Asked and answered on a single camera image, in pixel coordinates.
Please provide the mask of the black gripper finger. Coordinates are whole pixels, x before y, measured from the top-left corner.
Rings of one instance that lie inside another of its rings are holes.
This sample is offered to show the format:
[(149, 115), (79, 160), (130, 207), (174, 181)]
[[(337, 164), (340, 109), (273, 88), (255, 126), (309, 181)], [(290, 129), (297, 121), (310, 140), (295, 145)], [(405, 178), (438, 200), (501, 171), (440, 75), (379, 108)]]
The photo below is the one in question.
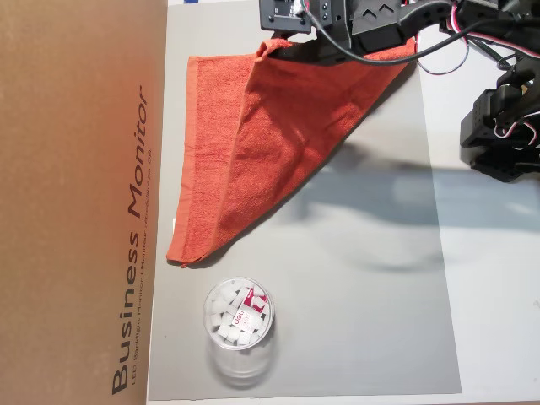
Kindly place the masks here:
[(271, 53), (271, 58), (316, 66), (330, 67), (351, 61), (337, 48), (325, 39), (309, 40), (304, 43), (294, 43), (289, 47), (277, 49)]

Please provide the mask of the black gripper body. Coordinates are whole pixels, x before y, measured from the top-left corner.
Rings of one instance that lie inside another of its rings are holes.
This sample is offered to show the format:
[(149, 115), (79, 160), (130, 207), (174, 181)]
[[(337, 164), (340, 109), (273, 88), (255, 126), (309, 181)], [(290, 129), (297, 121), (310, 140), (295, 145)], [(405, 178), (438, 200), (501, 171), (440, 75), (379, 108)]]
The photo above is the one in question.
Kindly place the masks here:
[(406, 42), (399, 26), (405, 6), (404, 1), (316, 1), (314, 16), (342, 48), (370, 54)]

